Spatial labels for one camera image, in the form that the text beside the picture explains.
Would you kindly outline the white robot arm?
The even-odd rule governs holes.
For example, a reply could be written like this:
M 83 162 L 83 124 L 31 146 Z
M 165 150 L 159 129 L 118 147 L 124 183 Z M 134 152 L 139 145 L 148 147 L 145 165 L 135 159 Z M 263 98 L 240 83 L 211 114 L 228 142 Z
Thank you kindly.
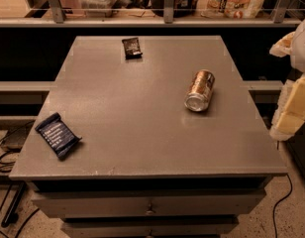
M 271 121 L 271 138 L 286 141 L 305 123 L 305 19 L 294 32 L 274 44 L 269 53 L 280 58 L 290 56 L 291 66 L 302 72 L 298 79 L 285 81 Z

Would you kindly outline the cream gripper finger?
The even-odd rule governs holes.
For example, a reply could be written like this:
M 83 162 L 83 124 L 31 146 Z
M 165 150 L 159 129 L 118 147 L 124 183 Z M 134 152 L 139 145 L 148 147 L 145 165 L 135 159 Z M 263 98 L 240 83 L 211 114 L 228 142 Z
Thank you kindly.
M 281 38 L 269 50 L 269 53 L 275 57 L 283 58 L 291 54 L 291 44 L 294 37 L 294 32 L 291 32 Z
M 305 74 L 295 81 L 287 79 L 280 91 L 269 134 L 286 141 L 305 123 Z

